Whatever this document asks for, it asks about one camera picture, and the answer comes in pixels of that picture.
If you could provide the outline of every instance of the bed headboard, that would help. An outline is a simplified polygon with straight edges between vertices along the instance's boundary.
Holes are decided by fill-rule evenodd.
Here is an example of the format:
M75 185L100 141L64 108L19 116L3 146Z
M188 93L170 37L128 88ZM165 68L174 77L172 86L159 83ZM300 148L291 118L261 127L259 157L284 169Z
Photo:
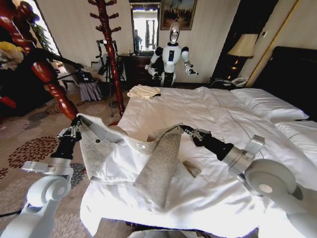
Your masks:
M300 108L317 121L317 50L275 47L253 87Z

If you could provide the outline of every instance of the wooden dresser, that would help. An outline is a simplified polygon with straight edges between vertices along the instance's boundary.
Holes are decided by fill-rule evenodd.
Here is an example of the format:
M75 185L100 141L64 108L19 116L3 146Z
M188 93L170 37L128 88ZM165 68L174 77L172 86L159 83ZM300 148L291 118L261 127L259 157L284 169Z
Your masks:
M132 88L135 85L158 86L158 82L152 80L152 76L144 69L150 63L150 56L129 56L119 55L123 59L127 86ZM161 58L153 65L158 69L158 73L163 72L163 61Z

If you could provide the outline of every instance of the picture frame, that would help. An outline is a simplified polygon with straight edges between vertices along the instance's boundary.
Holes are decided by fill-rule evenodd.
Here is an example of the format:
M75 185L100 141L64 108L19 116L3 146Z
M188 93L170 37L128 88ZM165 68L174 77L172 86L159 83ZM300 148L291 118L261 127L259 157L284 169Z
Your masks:
M162 0L160 29L169 30L177 21L181 30L191 30L195 16L197 0Z

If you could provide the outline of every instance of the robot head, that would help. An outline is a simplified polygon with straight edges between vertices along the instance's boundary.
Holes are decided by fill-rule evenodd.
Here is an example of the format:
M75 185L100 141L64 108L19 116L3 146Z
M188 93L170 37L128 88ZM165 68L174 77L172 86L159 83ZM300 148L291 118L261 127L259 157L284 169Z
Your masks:
M180 25L178 22L173 22L169 28L169 41L173 44L176 43L180 32Z

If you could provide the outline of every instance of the humanoid robot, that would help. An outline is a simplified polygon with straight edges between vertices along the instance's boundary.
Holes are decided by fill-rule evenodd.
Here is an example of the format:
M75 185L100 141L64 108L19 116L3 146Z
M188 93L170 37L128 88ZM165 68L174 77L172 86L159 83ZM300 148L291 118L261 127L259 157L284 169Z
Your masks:
M150 64L145 66L145 70L152 75L153 79L161 79L161 87L172 87L176 78L175 66L178 63L180 57L182 56L184 60L184 68L186 74L198 74L193 70L193 65L190 64L188 59L188 47L180 48L177 43L177 39L180 33L180 26L178 22L173 22L169 29L169 42L167 45L162 47L157 47L154 55L151 58ZM152 65L157 61L159 57L162 56L164 63L164 72L159 76L158 70L152 68Z

